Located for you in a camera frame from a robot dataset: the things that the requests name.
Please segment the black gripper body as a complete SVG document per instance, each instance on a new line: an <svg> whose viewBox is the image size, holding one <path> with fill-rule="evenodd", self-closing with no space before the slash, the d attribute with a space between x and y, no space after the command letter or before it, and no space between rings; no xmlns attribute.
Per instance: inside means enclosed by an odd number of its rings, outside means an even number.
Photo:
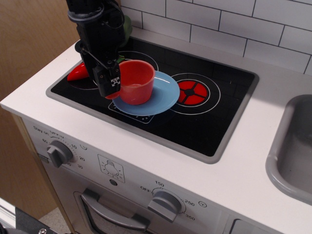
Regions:
<svg viewBox="0 0 312 234"><path fill-rule="evenodd" d="M125 41L124 14L75 13L74 22L80 37L75 50L80 53L89 77L95 79L95 68L109 75L117 64L117 48Z"/></svg>

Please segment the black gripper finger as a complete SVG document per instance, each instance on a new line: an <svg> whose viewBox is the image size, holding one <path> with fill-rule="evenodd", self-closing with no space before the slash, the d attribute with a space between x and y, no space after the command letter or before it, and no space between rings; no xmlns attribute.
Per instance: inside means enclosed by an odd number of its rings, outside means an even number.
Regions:
<svg viewBox="0 0 312 234"><path fill-rule="evenodd" d="M106 68L99 62L96 62L93 68L93 75L93 80L102 97L114 96L120 91L120 69L118 63L113 63L112 67Z"/></svg>

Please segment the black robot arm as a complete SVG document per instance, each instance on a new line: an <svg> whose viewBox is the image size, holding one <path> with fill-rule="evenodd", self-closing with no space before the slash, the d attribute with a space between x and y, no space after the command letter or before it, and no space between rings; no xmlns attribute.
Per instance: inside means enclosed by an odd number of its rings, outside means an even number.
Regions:
<svg viewBox="0 0 312 234"><path fill-rule="evenodd" d="M121 87L118 48L125 42L124 14L115 0L69 0L68 18L77 25L80 53L102 97L114 99Z"/></svg>

